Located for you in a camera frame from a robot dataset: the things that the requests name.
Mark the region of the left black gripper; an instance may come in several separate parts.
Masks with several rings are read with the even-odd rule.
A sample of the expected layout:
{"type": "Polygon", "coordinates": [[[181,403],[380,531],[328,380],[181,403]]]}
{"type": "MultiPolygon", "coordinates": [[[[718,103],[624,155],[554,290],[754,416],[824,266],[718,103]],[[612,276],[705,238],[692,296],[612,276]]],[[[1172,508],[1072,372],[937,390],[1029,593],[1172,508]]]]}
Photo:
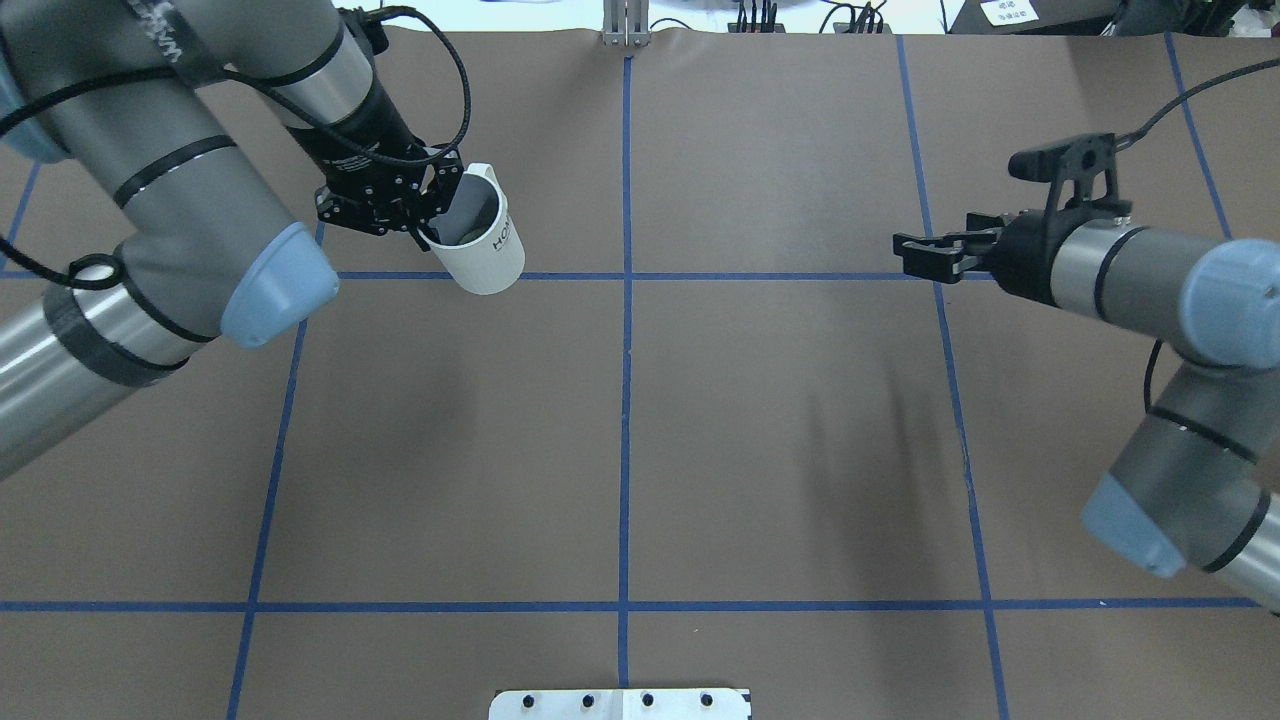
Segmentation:
{"type": "Polygon", "coordinates": [[[316,190],[320,222],[366,234],[410,233],[431,252],[430,220],[451,209],[465,173],[460,150],[429,167],[403,168],[351,154],[317,160],[325,184],[316,190]]]}

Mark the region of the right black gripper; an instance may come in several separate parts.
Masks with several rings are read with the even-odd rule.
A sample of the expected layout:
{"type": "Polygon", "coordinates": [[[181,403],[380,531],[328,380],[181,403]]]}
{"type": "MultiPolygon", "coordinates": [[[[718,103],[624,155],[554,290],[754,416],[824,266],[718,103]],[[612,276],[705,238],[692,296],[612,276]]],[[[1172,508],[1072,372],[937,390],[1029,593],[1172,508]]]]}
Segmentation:
{"type": "Polygon", "coordinates": [[[915,278],[957,284],[965,275],[986,272],[1010,295],[1055,304],[1050,279],[1056,246],[1044,231],[1042,210],[998,215],[969,211],[965,231],[940,236],[895,233],[892,250],[905,255],[902,272],[915,278]],[[910,254],[924,251],[951,254],[910,254]]]}

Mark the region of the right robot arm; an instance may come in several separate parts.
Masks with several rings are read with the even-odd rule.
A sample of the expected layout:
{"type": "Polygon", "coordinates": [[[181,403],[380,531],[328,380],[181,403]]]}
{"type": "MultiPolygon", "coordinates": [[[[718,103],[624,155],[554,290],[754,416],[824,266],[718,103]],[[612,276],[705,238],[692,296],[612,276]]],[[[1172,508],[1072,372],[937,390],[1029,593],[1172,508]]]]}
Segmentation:
{"type": "Polygon", "coordinates": [[[1085,529],[1160,578],[1193,568],[1277,611],[1277,245],[1166,231],[1100,210],[972,214],[896,233],[909,275],[984,272],[1010,295],[1144,336],[1180,366],[1082,511],[1085,529]]]}

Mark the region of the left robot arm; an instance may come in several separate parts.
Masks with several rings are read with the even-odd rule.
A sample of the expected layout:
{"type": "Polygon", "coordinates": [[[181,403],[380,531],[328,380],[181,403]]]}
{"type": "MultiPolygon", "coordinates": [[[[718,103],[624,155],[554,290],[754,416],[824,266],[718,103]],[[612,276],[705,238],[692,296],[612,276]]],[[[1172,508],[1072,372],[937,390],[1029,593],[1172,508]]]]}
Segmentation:
{"type": "Polygon", "coordinates": [[[337,296],[308,228],[198,96],[261,94],[320,169],[317,205],[370,234],[420,237],[444,211],[471,120],[421,141],[384,90],[381,23],[411,6],[330,1],[5,1],[3,140],[37,161],[77,160],[133,234],[65,269],[9,240],[46,281],[3,323],[3,475],[225,336],[253,348],[337,296]]]}

